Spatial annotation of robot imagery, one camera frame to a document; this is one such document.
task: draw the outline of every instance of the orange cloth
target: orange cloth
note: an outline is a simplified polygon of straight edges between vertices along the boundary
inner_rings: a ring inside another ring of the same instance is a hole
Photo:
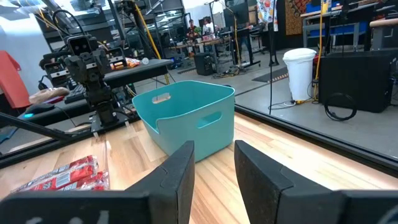
[[[18,73],[20,70],[18,62],[6,51],[0,50],[0,88],[12,108],[23,108],[30,105],[29,94]]]

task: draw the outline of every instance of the metal frame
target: metal frame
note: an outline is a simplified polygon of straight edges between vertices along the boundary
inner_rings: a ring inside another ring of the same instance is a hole
[[[396,158],[348,143],[346,141],[335,139],[326,134],[304,128],[303,126],[284,121],[280,118],[264,114],[260,111],[253,110],[245,106],[235,104],[235,112],[248,116],[281,131],[285,131],[286,133],[304,139],[305,141],[311,142],[327,150],[398,178],[398,160]],[[140,120],[140,118],[136,116],[134,119],[130,119],[129,121],[135,122],[138,120]],[[106,129],[105,131],[110,131],[123,125],[124,123],[120,123],[117,126]],[[83,129],[80,133],[67,140],[50,139],[48,141],[5,154],[0,156],[0,169],[26,159],[45,154],[46,152],[59,149],[69,144],[90,138],[92,136],[93,135],[89,129]]]

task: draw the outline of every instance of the black box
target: black box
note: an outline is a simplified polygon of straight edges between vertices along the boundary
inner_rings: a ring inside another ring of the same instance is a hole
[[[320,61],[319,102],[334,93],[351,96],[358,110],[380,113],[391,103],[392,78],[397,70],[398,50],[329,54]],[[350,108],[345,98],[330,106]]]
[[[213,63],[209,53],[199,53],[193,56],[198,75],[213,74]]]

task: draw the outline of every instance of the basket handle hole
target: basket handle hole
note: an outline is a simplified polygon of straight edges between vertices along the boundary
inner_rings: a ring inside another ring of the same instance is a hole
[[[163,103],[169,99],[171,99],[172,96],[170,96],[170,93],[163,93],[159,96],[155,96],[152,98],[152,102],[154,104],[158,104],[158,103]]]
[[[210,115],[207,115],[205,117],[202,117],[198,120],[197,122],[197,128],[204,128],[206,126],[209,126],[217,121],[219,121],[222,117],[222,114],[220,111],[212,113]]]

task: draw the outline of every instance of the white bin lid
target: white bin lid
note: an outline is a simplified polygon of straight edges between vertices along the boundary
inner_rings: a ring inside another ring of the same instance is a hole
[[[294,49],[284,54],[283,61],[312,60],[316,54],[317,52],[312,49]]]

